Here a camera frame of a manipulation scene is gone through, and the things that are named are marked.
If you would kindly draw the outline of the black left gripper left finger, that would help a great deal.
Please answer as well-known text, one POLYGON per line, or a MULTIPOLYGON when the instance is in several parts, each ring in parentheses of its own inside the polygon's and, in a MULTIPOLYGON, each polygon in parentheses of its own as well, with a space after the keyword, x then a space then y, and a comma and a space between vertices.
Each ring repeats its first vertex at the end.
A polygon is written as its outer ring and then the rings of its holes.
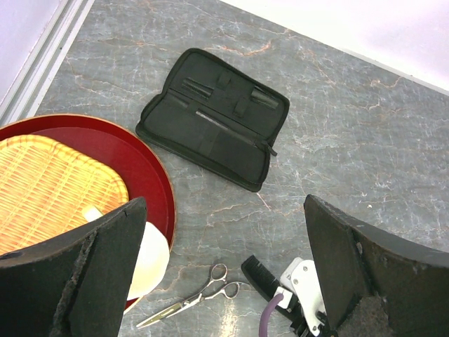
POLYGON ((117 336, 147 219, 142 197, 1 256, 2 336, 117 336))

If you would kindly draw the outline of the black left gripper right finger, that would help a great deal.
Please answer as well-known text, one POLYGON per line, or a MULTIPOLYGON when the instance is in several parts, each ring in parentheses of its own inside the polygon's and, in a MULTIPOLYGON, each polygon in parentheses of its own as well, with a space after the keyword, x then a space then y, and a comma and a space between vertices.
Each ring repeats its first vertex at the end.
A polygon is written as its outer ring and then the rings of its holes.
POLYGON ((312 194, 304 214, 330 331, 448 335, 448 253, 390 234, 312 194))

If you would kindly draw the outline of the black handled comb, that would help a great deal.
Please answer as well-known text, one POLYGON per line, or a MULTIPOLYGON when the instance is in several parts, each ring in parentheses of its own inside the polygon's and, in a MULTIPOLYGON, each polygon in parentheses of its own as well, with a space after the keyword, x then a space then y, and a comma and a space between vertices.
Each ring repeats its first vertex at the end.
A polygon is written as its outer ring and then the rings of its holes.
MULTIPOLYGON (((241 264, 241 270, 248 282, 255 290, 269 302, 274 296, 280 281, 254 256, 251 255, 241 264)), ((286 309, 276 307, 284 317, 291 322, 304 322, 299 300, 295 294, 292 295, 286 309)))

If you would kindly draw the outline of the black zippered tool case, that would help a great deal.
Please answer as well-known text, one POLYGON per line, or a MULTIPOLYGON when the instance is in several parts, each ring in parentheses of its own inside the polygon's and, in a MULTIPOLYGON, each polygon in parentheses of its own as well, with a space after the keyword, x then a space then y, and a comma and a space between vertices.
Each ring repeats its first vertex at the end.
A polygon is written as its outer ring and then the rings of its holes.
POLYGON ((186 50, 135 127, 153 143, 260 191, 288 115, 285 96, 199 48, 186 50))

